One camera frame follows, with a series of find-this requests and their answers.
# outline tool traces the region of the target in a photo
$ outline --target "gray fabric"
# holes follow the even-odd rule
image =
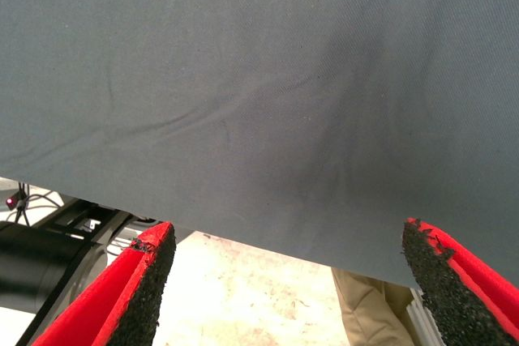
[[[0,176],[412,284],[519,284],[519,0],[0,0]]]

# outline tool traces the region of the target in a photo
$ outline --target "black cable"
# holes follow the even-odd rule
[[[114,255],[115,257],[118,257],[118,256],[121,254],[121,253],[119,253],[119,254],[112,253],[112,252],[111,252],[110,250],[108,250],[108,249],[106,249],[106,253],[108,253],[108,254],[112,254],[112,255]]]
[[[27,198],[27,200],[32,200],[32,199],[45,199],[45,200],[47,200],[48,202],[52,203],[54,206],[56,206],[56,207],[61,207],[61,204],[54,202],[54,201],[53,201],[49,196],[47,196],[46,194],[32,194],[31,196],[29,196],[29,197]]]
[[[31,211],[31,210],[34,210],[34,209],[37,209],[37,208],[53,208],[54,210],[56,209],[55,206],[34,206],[34,207],[28,207],[26,208],[26,211]],[[6,221],[9,221],[9,219],[18,211],[13,211],[11,214],[9,214],[6,218]]]
[[[31,224],[29,223],[29,219],[27,218],[27,212],[25,210],[22,210],[22,213],[24,214],[25,224],[29,227],[31,227]]]

